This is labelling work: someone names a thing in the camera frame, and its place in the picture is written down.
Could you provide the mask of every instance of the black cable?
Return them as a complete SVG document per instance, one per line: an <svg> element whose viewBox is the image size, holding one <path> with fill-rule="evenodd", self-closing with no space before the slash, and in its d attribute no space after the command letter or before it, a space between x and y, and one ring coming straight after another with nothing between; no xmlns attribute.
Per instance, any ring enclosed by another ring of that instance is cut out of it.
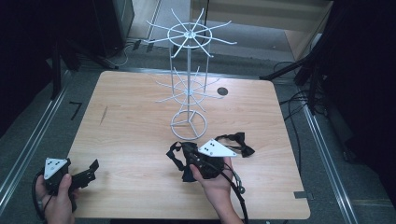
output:
<svg viewBox="0 0 396 224"><path fill-rule="evenodd" d="M37 183L37 179L39 176L44 174L44 168L39 171L37 174L35 174L35 177L33 179L33 183L32 183L32 199L33 199L33 205L35 206L35 212L37 213L38 217L42 220L45 221L45 215L44 212L41 211L40 206L38 205L38 201L37 201L37 197L35 195L35 184Z"/></svg>
<svg viewBox="0 0 396 224"><path fill-rule="evenodd" d="M239 202L241 204L242 212L244 214L244 220L245 220L244 222L245 222L245 224L248 224L248 210L247 210L247 207L245 205L245 199L242 197L241 193L239 192L238 187L230 179L230 177L228 177L226 174L224 174L224 172L219 170L216 166L214 166L214 165L212 165L212 164L210 164L209 162L206 162L206 161L202 161L202 162L204 162L206 165L212 167L213 169L218 170L220 172L220 174L222 176L224 176L224 178L230 183L231 188L233 189L233 192L235 193L236 197L238 198L238 200L239 200ZM227 166L229 167L229 169L233 172L233 175L235 176L235 172L233 171L233 169L229 165L227 165Z"/></svg>
<svg viewBox="0 0 396 224"><path fill-rule="evenodd" d="M290 116L290 122L291 122L291 126L293 127L293 130L294 130L294 134L295 134L295 136L296 136L296 140L297 140L297 147L298 147L298 173L301 175L301 144L300 144L300 137L299 137L299 135L298 135L298 133L297 133L297 129L296 129L296 126L295 126L295 124L294 124L294 120L293 120L293 116L291 116L290 114L291 114L291 111L290 111L290 102L291 101L289 101L289 103L288 103L288 110L289 110L289 116Z"/></svg>

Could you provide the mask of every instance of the person's left hand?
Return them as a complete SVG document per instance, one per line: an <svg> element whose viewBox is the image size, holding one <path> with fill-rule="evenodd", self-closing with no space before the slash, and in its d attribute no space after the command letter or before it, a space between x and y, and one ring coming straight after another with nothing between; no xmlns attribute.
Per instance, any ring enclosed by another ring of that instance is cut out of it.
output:
<svg viewBox="0 0 396 224"><path fill-rule="evenodd" d="M61 184L59 185L58 195L51 196L46 190L46 184L43 175L39 176L35 183L35 194L37 199L42 201L45 209L45 216L49 224L75 223L75 217L72 213L72 204L69 199L68 191L72 184L72 177L70 174L64 175Z"/></svg>

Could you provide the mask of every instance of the person's right hand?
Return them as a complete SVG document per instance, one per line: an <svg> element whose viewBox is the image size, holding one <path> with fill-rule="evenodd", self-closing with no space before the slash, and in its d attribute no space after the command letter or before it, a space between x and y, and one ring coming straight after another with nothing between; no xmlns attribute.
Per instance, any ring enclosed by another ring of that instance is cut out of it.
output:
<svg viewBox="0 0 396 224"><path fill-rule="evenodd" d="M72 204L69 199L68 191L72 184L72 176L67 174L62 178L59 185L58 195L50 196L46 190L43 175L39 176L35 183L35 194L45 206L45 216L49 224L71 224L75 223L72 213Z"/></svg>
<svg viewBox="0 0 396 224"><path fill-rule="evenodd" d="M223 173L232 180L233 172L230 170L230 168L233 167L231 165L231 159L229 157L225 157L224 162L229 167L225 166ZM222 175L218 175L216 178L203 179L201 173L195 165L191 164L190 168L194 178L199 183L201 183L202 187L204 188L206 198L215 208L221 223L243 223L233 209L233 204L231 203L230 198L231 185L228 180Z"/></svg>

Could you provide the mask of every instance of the wooden table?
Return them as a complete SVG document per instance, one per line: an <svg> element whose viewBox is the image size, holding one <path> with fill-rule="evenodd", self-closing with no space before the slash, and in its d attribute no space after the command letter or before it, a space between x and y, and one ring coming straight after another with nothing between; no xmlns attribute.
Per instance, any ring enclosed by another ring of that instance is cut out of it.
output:
<svg viewBox="0 0 396 224"><path fill-rule="evenodd" d="M183 183L182 173L165 153L180 141L170 128L180 108L156 83L170 76L104 72L70 149L71 174L85 170L95 159L96 180L83 189L76 217L218 218L198 182ZM223 99L205 98L201 111L207 120L198 146L222 134L245 132L246 144L256 150L249 158L233 158L242 179L250 219L305 219L310 216L290 140L271 82L221 78L206 92ZM184 162L181 152L177 157ZM233 206L243 217L232 193Z"/></svg>

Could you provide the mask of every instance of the black circle sticker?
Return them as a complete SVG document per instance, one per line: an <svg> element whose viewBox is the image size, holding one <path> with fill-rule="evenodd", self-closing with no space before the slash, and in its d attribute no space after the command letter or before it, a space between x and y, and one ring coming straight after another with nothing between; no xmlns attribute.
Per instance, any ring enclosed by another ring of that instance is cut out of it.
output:
<svg viewBox="0 0 396 224"><path fill-rule="evenodd" d="M228 94L228 90L225 89L224 87L220 87L220 88L218 88L218 94L222 95L222 96L227 95Z"/></svg>

